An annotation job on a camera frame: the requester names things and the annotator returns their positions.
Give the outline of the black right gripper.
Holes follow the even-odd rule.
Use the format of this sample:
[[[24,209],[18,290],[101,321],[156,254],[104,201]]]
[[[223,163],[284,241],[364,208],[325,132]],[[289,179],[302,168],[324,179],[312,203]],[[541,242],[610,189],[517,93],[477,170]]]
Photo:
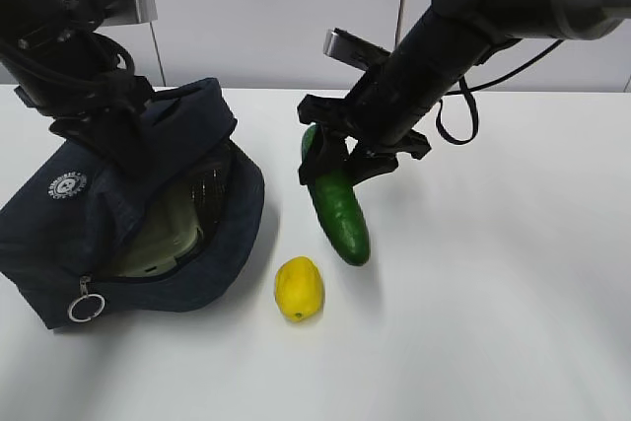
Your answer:
[[[395,154],[405,153],[423,159],[432,147],[423,134],[408,130],[402,138],[388,144],[372,125],[361,122],[359,115],[344,98],[306,95],[298,105],[298,118],[309,127],[301,142],[300,185],[311,185],[326,175],[341,173],[351,186],[394,172]],[[359,144],[349,154],[347,138]]]

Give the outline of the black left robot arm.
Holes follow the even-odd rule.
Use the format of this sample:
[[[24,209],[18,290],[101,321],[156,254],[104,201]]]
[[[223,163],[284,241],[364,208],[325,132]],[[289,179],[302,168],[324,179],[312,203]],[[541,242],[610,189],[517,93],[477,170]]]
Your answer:
[[[151,163],[141,116],[154,90],[99,29],[156,18],[155,0],[1,0],[1,63],[53,134],[140,176]]]

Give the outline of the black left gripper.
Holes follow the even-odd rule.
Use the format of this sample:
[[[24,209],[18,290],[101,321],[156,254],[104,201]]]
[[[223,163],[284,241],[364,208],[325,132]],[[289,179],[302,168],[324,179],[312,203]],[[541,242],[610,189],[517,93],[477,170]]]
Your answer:
[[[153,161],[140,115],[153,97],[153,87],[141,76],[110,85],[112,89],[95,92],[48,87],[41,98],[22,86],[14,92],[27,108],[51,119],[52,134],[94,152],[127,175],[146,175]]]

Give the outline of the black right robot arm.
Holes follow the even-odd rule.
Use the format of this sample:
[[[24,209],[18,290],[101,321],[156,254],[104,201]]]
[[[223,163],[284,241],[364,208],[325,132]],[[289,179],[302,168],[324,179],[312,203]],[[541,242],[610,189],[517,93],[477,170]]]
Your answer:
[[[341,29],[324,53],[362,71],[341,99],[307,96],[298,117],[319,134],[299,168],[308,184],[335,170],[353,183],[393,172],[430,150],[416,124],[473,67],[526,38],[596,40],[630,16],[630,0],[431,0],[393,49]]]

